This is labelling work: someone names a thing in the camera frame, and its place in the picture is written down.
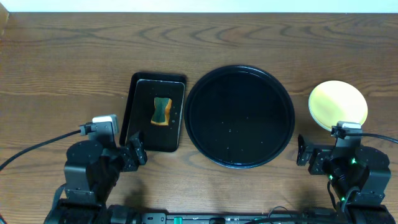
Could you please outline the orange green scrub sponge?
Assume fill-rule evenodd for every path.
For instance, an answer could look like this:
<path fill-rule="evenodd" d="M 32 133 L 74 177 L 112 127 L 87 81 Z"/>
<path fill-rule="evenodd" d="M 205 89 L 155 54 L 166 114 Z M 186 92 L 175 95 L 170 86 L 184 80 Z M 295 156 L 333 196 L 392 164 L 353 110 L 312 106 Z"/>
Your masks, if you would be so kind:
<path fill-rule="evenodd" d="M 150 123 L 156 126 L 168 126 L 172 100 L 170 98 L 154 98 L 154 114 Z"/>

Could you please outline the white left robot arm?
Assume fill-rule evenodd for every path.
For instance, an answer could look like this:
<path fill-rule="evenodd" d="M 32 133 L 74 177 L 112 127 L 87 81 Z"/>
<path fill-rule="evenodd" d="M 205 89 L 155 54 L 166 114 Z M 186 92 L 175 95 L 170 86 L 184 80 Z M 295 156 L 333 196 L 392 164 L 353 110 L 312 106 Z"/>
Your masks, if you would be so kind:
<path fill-rule="evenodd" d="M 142 215 L 124 205 L 106 205 L 120 173 L 134 172 L 147 162 L 141 132 L 116 147 L 112 134 L 70 146 L 64 166 L 66 183 L 54 195 L 45 223 L 142 223 Z"/>

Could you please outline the yellow plate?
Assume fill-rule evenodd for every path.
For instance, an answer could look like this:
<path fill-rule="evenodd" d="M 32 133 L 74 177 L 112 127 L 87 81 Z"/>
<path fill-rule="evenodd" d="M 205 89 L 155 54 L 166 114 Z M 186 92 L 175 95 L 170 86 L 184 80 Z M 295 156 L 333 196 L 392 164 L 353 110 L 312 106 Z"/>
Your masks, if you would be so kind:
<path fill-rule="evenodd" d="M 328 131 L 339 121 L 364 124 L 368 117 L 361 92 L 338 80 L 317 85 L 308 97 L 308 109 L 315 122 Z"/>

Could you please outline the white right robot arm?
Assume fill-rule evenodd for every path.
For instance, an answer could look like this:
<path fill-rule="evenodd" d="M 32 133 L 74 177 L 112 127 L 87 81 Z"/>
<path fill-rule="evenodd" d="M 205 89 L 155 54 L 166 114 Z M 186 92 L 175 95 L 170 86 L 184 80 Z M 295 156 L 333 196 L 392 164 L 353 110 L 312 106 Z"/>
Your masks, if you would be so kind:
<path fill-rule="evenodd" d="M 297 165 L 311 175 L 328 178 L 328 192 L 345 223 L 395 223 L 382 201 L 392 176 L 387 154 L 361 145 L 359 136 L 337 138 L 334 145 L 316 145 L 298 136 Z"/>

